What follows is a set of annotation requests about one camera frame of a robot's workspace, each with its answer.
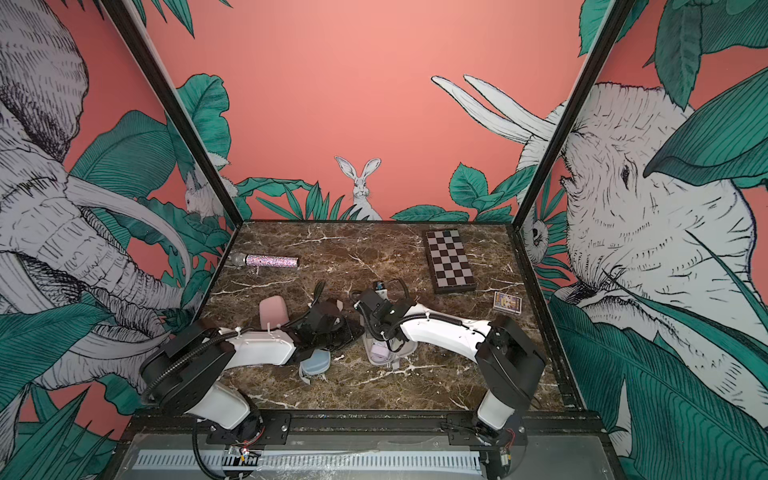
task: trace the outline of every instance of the blue lid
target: blue lid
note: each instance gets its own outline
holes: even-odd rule
[[[301,362],[301,369],[307,375],[319,375],[331,365],[331,352],[315,349],[312,356]]]

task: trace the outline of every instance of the elephant ear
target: elephant ear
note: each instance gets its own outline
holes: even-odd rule
[[[0,18],[0,102],[33,143],[61,162],[79,130],[88,90],[85,63],[42,0],[0,2]]]

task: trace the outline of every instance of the coral pink wall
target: coral pink wall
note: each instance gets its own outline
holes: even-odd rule
[[[319,180],[332,200],[347,195],[344,209],[353,185],[333,157],[358,172],[380,157],[368,186],[384,219],[415,204],[461,210],[448,192],[460,162],[492,188],[515,171],[521,146],[478,126],[433,75],[464,87],[463,74],[482,78],[544,117],[568,98],[585,58],[581,4],[567,0],[203,0],[190,2],[194,38],[146,3],[175,86],[200,73],[224,81],[224,176]],[[276,217],[249,203],[254,218]]]

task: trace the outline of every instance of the rabbit ear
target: rabbit ear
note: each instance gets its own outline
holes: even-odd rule
[[[344,174],[347,177],[353,180],[357,180],[357,170],[355,170],[354,166],[350,162],[344,160],[341,157],[334,157],[334,158],[336,159],[337,162],[339,162],[341,171],[344,172]]]
[[[376,171],[377,168],[379,168],[379,165],[382,164],[381,158],[374,158],[372,160],[369,160],[366,164],[366,167],[362,169],[362,178],[368,177],[370,174]]]

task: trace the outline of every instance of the elephant eye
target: elephant eye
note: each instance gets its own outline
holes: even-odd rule
[[[621,168],[621,179],[624,181],[624,186],[629,190],[629,167],[627,165]]]

